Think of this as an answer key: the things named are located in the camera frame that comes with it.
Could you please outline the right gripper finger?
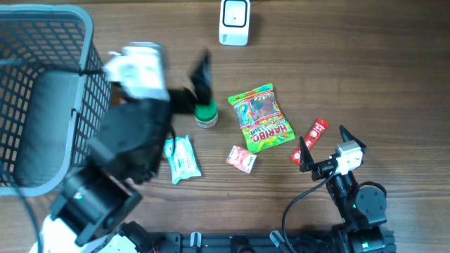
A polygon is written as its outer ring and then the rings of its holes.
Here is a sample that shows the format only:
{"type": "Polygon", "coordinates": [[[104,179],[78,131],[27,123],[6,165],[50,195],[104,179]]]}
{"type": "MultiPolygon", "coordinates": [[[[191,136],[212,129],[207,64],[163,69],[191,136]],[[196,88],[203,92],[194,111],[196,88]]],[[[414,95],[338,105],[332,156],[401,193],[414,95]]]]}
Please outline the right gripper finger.
{"type": "Polygon", "coordinates": [[[348,141],[355,141],[362,150],[367,149],[367,146],[363,142],[361,142],[358,138],[353,136],[343,125],[339,126],[339,130],[340,135],[345,143],[348,141]]]}
{"type": "Polygon", "coordinates": [[[304,138],[300,137],[300,171],[308,172],[314,169],[315,162],[311,156],[304,138]]]}

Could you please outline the green lid seasoning jar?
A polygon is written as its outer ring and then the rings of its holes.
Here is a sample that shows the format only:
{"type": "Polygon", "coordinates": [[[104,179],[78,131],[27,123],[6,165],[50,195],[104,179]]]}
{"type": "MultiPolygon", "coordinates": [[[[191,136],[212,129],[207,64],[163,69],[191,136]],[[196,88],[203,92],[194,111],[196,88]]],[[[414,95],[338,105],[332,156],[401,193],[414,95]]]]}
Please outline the green lid seasoning jar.
{"type": "Polygon", "coordinates": [[[218,107],[214,100],[208,105],[196,105],[194,111],[195,122],[199,127],[210,128],[218,121],[218,107]]]}

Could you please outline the red Nescafe coffee stick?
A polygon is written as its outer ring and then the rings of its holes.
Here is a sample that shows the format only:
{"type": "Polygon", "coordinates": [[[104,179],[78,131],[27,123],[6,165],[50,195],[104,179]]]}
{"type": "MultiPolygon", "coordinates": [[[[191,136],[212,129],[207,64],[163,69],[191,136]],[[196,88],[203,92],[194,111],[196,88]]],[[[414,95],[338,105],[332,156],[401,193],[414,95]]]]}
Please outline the red Nescafe coffee stick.
{"type": "MultiPolygon", "coordinates": [[[[330,126],[330,123],[322,118],[317,118],[312,128],[309,130],[308,134],[304,137],[305,144],[308,150],[311,150],[314,144],[320,139],[322,133],[330,126]]],[[[297,165],[300,165],[300,155],[301,147],[298,146],[297,149],[292,153],[290,159],[297,165]]]]}

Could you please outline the teal tissue pack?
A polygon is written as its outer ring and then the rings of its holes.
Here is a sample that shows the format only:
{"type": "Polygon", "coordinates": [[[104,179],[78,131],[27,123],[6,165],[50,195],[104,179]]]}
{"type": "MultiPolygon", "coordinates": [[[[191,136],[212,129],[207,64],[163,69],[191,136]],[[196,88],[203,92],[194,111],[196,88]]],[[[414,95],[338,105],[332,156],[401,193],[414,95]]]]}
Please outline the teal tissue pack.
{"type": "Polygon", "coordinates": [[[164,152],[169,162],[174,185],[180,180],[202,176],[189,135],[176,137],[175,140],[166,140],[164,152]]]}

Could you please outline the green Haribo gummy bag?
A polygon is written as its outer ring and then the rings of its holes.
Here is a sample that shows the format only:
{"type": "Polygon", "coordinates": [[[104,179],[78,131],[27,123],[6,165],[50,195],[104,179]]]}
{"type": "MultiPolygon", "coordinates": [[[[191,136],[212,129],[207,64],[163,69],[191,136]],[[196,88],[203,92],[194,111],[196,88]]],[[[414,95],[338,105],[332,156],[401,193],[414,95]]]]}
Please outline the green Haribo gummy bag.
{"type": "Polygon", "coordinates": [[[295,139],[295,132],[282,113],[272,84],[228,97],[237,114],[247,149],[258,153],[295,139]]]}

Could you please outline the red white snack packet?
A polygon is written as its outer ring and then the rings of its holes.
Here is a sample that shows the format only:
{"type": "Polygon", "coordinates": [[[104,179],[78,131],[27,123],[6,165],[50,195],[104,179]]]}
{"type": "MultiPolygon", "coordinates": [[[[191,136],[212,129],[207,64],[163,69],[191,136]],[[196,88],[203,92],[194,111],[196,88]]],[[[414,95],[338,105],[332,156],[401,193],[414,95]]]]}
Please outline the red white snack packet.
{"type": "Polygon", "coordinates": [[[232,165],[246,174],[250,174],[257,156],[250,151],[234,145],[226,158],[226,163],[232,165]]]}

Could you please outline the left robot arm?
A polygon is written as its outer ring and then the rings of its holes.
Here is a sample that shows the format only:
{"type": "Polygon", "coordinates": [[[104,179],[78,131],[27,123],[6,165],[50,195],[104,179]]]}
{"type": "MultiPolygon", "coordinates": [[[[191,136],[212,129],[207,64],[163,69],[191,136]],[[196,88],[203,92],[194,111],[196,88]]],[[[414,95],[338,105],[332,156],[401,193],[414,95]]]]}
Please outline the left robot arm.
{"type": "Polygon", "coordinates": [[[101,69],[126,101],[105,114],[89,138],[89,154],[64,178],[33,252],[156,252],[152,235],[128,214],[142,197],[136,185],[158,174],[172,116],[192,114],[212,100],[210,52],[190,75],[191,88],[165,85],[164,51],[157,44],[126,46],[101,69]]]}

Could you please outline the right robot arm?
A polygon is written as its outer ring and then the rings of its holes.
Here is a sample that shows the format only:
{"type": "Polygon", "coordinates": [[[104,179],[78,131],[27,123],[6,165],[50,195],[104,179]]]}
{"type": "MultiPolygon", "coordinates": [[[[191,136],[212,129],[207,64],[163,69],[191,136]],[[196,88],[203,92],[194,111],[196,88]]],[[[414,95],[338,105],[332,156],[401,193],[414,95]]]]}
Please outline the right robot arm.
{"type": "Polygon", "coordinates": [[[396,252],[393,232],[382,228],[387,222],[386,189],[372,181],[358,183],[353,175],[364,163],[366,145],[344,126],[339,130],[343,143],[321,162],[313,160],[305,139],[300,139],[300,171],[310,171],[313,181],[321,181],[342,218],[332,228],[332,243],[338,252],[396,252]]]}

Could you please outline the white barcode scanner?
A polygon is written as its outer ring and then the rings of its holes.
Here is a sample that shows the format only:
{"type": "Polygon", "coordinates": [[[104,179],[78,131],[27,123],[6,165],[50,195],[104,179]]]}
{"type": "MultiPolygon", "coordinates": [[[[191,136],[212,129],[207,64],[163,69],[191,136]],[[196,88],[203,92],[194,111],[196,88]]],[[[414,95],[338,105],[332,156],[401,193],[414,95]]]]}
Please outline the white barcode scanner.
{"type": "Polygon", "coordinates": [[[221,0],[219,42],[225,46],[246,46],[250,27],[249,0],[221,0]]]}

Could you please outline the grey plastic mesh basket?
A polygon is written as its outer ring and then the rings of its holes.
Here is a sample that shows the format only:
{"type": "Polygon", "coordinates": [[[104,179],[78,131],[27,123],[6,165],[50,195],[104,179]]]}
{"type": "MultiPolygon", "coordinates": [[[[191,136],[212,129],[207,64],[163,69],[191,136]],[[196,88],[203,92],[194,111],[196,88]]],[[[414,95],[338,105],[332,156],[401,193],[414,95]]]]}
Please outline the grey plastic mesh basket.
{"type": "Polygon", "coordinates": [[[1,194],[57,188],[110,107],[94,23],[73,5],[1,7],[1,194]]]}

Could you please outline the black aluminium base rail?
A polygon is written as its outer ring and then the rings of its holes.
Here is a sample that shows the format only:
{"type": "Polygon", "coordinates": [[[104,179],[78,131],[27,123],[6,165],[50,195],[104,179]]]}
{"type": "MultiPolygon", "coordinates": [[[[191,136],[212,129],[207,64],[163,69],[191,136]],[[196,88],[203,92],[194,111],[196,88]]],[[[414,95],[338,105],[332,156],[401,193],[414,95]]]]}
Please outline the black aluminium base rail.
{"type": "Polygon", "coordinates": [[[271,233],[208,234],[194,232],[181,233],[118,233],[120,239],[129,239],[128,252],[173,252],[173,253],[240,253],[240,252],[289,252],[291,245],[296,252],[369,252],[395,253],[397,246],[392,231],[382,231],[378,235],[364,233],[334,235],[331,232],[289,234],[283,239],[278,231],[271,233]]]}

